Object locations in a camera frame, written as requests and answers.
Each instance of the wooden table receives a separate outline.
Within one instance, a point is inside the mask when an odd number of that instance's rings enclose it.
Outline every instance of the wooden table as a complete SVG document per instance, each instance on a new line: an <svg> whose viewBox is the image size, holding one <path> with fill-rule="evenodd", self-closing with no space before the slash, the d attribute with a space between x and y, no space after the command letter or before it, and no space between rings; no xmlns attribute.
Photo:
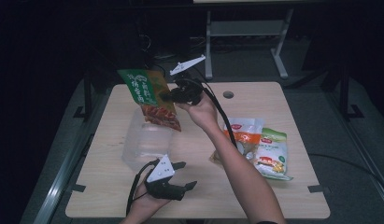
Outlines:
<svg viewBox="0 0 384 224"><path fill-rule="evenodd" d="M288 135L288 175L294 179L269 180L285 218L327 218L330 210L323 193L310 193L307 188L320 183L280 86L276 82L211 83L210 86L228 117L262 118L265 127ZM224 98L224 91L232 91L235 97ZM77 184L86 188L83 192L73 191L65 211L69 217L125 217L136 171L121 160L121 154L137 107L126 85L113 89L78 177ZM171 202L154 217L245 218L223 169L208 160L215 149L212 143L185 111L177 108L177 112L182 132L174 134L170 159L185 161L187 165L176 171L170 183L184 185L194 180L198 183L182 201Z"/></svg>

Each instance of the table hole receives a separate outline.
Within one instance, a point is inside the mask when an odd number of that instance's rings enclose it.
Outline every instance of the table hole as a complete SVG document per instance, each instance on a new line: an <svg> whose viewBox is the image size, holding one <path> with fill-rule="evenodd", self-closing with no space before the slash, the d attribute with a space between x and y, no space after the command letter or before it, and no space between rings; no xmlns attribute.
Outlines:
<svg viewBox="0 0 384 224"><path fill-rule="evenodd" d="M226 99L232 99L233 97L235 97L235 94L232 91L224 91L223 97Z"/></svg>

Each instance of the hand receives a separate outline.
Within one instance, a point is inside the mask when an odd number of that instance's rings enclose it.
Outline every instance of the hand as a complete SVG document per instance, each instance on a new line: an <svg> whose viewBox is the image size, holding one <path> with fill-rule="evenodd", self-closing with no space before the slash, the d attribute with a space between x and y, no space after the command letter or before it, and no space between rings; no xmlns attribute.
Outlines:
<svg viewBox="0 0 384 224"><path fill-rule="evenodd" d="M144 182L145 180L136 188L134 196L136 200L133 201L130 213L121 224L142 223L151 218L160 208L171 202L171 200L156 199L149 195Z"/></svg>
<svg viewBox="0 0 384 224"><path fill-rule="evenodd" d="M186 110L192 121L204 131L212 127L219 127L217 109L205 92L201 93L201 101L198 105L176 104L176 106Z"/></svg>

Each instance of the red logo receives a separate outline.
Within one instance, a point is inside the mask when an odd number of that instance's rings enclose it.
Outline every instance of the red logo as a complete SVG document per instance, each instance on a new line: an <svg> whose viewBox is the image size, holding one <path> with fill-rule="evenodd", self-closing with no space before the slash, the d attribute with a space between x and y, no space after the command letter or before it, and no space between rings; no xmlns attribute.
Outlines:
<svg viewBox="0 0 384 224"><path fill-rule="evenodd" d="M232 124L232 129L238 130L242 127L241 124Z"/></svg>
<svg viewBox="0 0 384 224"><path fill-rule="evenodd" d="M262 142L271 144L273 141L271 141L269 138L262 138Z"/></svg>

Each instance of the green snack bag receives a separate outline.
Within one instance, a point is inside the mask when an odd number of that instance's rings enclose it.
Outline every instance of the green snack bag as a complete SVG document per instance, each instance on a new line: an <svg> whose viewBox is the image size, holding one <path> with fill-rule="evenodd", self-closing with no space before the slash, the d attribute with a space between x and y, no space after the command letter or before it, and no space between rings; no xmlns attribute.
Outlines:
<svg viewBox="0 0 384 224"><path fill-rule="evenodd" d="M271 179L292 180L287 172L288 148L287 135L272 129L263 128L253 164L259 172Z"/></svg>
<svg viewBox="0 0 384 224"><path fill-rule="evenodd" d="M145 121L181 131L174 103L161 95L170 90L163 74L143 69L121 69L118 74L127 84L134 101L141 106Z"/></svg>

